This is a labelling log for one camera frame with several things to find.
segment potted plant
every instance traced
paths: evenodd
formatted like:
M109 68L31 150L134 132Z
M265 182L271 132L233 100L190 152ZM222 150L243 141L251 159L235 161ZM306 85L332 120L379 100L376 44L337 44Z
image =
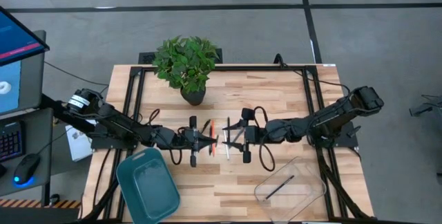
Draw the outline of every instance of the potted plant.
M207 75L219 59L215 49L209 40L199 37L177 36L163 41L153 60L155 74L168 81L171 88L180 89L189 104L197 106L206 94Z

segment computer monitor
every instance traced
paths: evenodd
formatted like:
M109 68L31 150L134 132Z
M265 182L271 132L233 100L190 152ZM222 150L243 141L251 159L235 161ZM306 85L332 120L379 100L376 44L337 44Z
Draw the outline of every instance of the computer monitor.
M49 50L49 46L0 6L0 66Z

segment teal plastic bin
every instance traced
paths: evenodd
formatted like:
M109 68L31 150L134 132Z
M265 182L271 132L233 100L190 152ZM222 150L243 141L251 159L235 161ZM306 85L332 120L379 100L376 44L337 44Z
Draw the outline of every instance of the teal plastic bin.
M159 223L180 205L180 194L157 149L147 148L125 159L117 178L135 224Z

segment wooden tabletop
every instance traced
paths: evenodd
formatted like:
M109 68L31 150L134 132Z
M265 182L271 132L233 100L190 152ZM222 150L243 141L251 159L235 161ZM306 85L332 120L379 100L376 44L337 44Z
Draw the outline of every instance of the wooden tabletop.
M317 67L320 80L339 82L335 66L317 65ZM130 69L131 65L116 65L110 79L106 101L120 111L123 109ZM200 128L206 120L215 120L215 132L220 135L220 141L223 141L221 129L227 125L227 117L231 118L232 123L236 123L244 107L262 106L269 114L269 119L301 118L309 114L302 77L291 71L213 71L209 77L203 103L191 106L182 98L179 90L169 88L167 82L159 80L153 73L147 73L140 108L142 123L147 121L155 109L161 109L161 113L153 124L162 124L175 130L188 126L189 117L196 115ZM134 83L129 115L132 114L135 105L137 80L138 78ZM311 89L312 97L316 100L313 83ZM321 89L326 106L343 96L339 86L321 84ZM258 114L258 121L264 123L262 114ZM135 153L144 148L139 145ZM316 152L305 139L298 143L271 144L269 148L275 157L276 169L287 164L292 158L299 157L309 166L313 174L319 175ZM262 168L258 159L258 146L251 147L251 152L250 164L243 164L242 155L235 149L230 149L231 158L228 161L225 146L219 144L215 157L209 156L207 150L202 150L198 154L198 166L192 168L189 164L188 151L183 151L182 164L178 166L172 164L168 151L162 151L181 196L178 211L166 221L269 221L256 201L254 189L269 177L271 172ZM93 154L83 195L84 215L92 209L93 194L105 153L106 151L102 150ZM109 185L114 153L111 151L104 164L97 200ZM372 215L372 206L359 158L345 148L337 148L335 153L343 187L366 214ZM267 154L264 155L264 160L269 161ZM333 187L330 191L335 215L338 216L336 192ZM111 218L116 217L120 189L118 188L115 193ZM323 197L315 200L294 219L294 221L326 220L327 212ZM131 221L127 206L123 221Z

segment transparent box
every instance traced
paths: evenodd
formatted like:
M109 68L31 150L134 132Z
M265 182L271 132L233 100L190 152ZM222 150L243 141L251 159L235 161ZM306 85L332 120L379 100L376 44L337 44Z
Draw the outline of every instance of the transparent box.
M288 223L326 191L310 160L296 157L256 186L255 197L274 223Z

